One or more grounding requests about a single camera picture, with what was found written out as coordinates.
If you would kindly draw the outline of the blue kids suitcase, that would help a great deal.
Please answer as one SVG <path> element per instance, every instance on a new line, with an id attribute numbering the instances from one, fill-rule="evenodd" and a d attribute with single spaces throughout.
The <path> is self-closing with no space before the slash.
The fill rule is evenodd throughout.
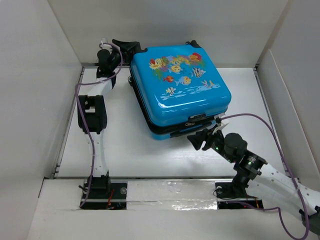
<path id="1" fill-rule="evenodd" d="M 195 40 L 130 51 L 131 84 L 151 136 L 176 138 L 207 128 L 224 114 L 232 94 Z"/>

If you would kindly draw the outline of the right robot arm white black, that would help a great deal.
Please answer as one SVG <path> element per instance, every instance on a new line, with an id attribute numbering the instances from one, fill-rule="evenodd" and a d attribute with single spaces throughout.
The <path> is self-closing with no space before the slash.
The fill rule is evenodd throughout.
<path id="1" fill-rule="evenodd" d="M 196 150 L 212 149 L 233 164 L 236 175 L 231 191 L 237 197 L 247 194 L 277 207 L 302 221 L 312 233 L 320 233 L 320 193 L 279 172 L 265 159 L 247 149 L 248 143 L 237 133 L 223 135 L 220 130 L 204 129 L 187 136 Z"/>

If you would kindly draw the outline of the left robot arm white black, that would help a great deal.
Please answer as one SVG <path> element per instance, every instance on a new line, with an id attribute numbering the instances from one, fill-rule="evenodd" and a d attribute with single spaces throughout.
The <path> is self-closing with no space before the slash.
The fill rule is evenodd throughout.
<path id="1" fill-rule="evenodd" d="M 94 192 L 103 199 L 112 193 L 103 143 L 108 124 L 105 97 L 115 87 L 123 66 L 129 65 L 135 51 L 140 49 L 138 41 L 113 39 L 108 43 L 103 39 L 97 52 L 96 80 L 75 86 L 78 126 L 87 136 L 92 150 L 90 174 L 82 188 L 85 200 Z"/>

